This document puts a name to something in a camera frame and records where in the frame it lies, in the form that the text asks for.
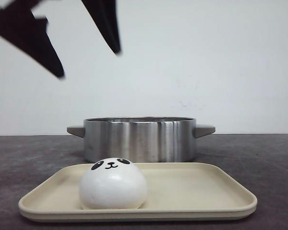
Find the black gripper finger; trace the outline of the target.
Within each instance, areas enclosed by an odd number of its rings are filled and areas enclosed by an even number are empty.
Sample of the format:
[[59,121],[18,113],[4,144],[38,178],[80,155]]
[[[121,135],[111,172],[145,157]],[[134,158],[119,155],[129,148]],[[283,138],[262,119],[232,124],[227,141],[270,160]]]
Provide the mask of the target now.
[[0,37],[14,45],[57,78],[64,78],[62,63],[47,34],[48,19],[32,9],[40,0],[13,0],[0,7]]
[[121,52],[115,0],[82,0],[105,42],[114,54]]

